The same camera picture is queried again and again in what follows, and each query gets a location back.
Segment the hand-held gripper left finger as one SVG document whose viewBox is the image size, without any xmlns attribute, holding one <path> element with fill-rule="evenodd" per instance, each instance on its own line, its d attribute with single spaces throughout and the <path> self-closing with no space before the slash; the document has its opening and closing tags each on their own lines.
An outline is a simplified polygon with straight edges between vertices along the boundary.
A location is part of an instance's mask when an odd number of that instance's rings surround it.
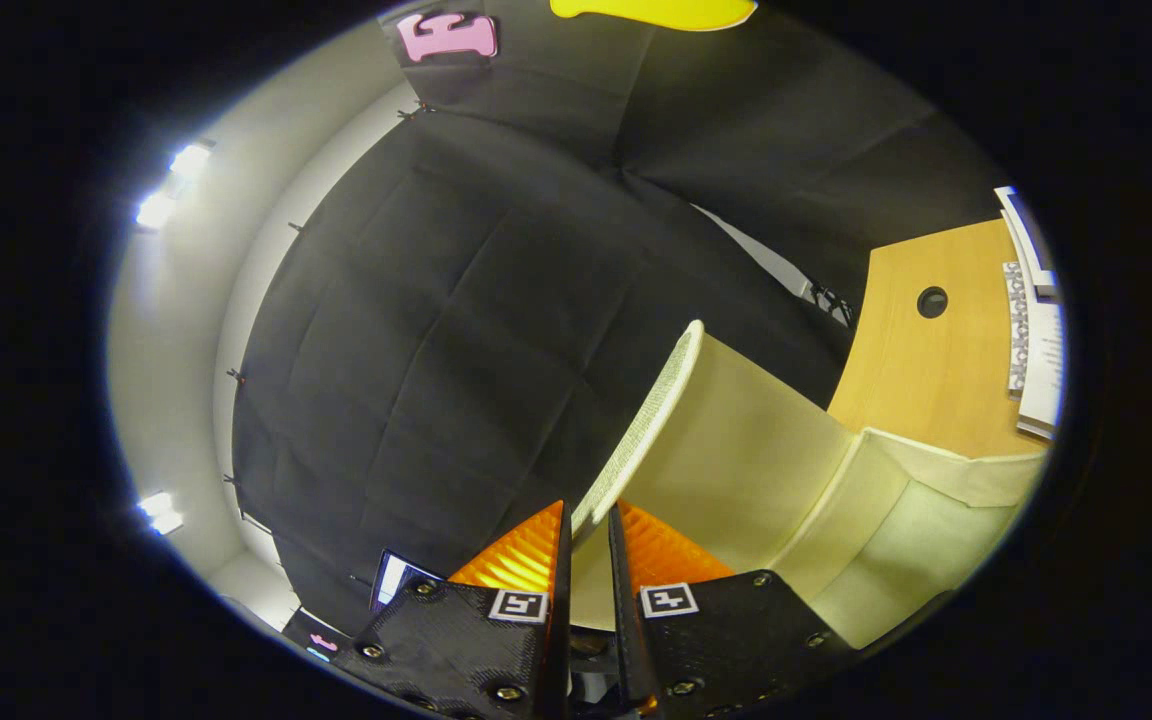
<svg viewBox="0 0 1152 720">
<path fill-rule="evenodd" d="M 567 719 L 571 541 L 556 501 L 447 579 L 407 579 L 335 667 L 429 714 Z"/>
</svg>

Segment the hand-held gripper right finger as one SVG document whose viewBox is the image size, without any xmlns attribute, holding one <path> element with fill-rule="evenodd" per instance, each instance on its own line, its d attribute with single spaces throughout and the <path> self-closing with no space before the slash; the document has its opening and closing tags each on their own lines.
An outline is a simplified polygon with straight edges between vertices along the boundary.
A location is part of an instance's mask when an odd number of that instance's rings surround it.
<svg viewBox="0 0 1152 720">
<path fill-rule="evenodd" d="M 776 571 L 732 570 L 626 501 L 607 521 L 617 685 L 641 719 L 737 715 L 858 662 Z"/>
</svg>

